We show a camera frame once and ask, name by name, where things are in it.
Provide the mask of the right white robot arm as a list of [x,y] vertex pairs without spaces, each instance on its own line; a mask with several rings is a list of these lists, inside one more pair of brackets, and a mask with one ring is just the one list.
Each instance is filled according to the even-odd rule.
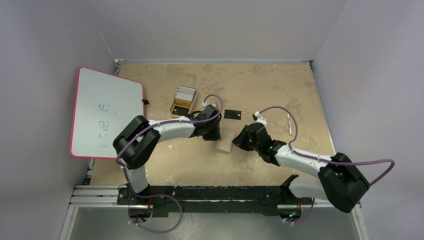
[[371,186],[345,154],[320,156],[290,148],[286,142],[272,139],[266,127],[258,122],[245,125],[232,142],[242,150],[257,152],[268,164],[289,167],[311,176],[295,177],[281,189],[280,196],[288,204],[299,198],[316,198],[350,213]]

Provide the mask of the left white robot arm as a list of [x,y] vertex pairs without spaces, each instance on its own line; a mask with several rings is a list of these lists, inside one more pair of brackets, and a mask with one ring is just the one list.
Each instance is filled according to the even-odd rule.
[[195,114],[169,120],[147,120],[142,115],[136,116],[112,143],[117,153],[115,162],[123,167],[131,189],[130,199],[138,205],[149,199],[145,165],[157,144],[194,137],[202,137],[205,141],[219,140],[221,115],[221,110],[209,104]]

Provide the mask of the beige leather card holder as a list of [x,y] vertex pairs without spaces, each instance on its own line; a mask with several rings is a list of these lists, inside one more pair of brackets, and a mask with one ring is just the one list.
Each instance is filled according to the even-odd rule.
[[221,139],[217,140],[214,149],[224,154],[230,154],[233,148],[233,139],[236,137],[235,132],[223,129],[220,131]]

